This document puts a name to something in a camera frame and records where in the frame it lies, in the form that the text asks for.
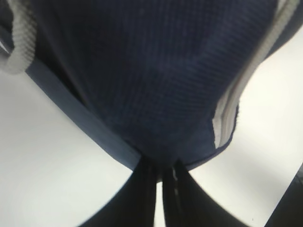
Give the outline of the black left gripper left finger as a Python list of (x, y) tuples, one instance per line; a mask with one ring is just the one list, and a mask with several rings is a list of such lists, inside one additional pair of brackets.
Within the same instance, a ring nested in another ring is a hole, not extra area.
[(142, 157), (119, 192), (82, 227), (152, 227), (157, 169)]

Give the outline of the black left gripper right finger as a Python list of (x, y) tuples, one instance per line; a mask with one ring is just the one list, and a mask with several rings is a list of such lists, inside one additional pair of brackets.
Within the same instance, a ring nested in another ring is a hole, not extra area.
[(193, 179), (181, 161), (162, 174), (167, 227), (245, 227), (217, 204)]

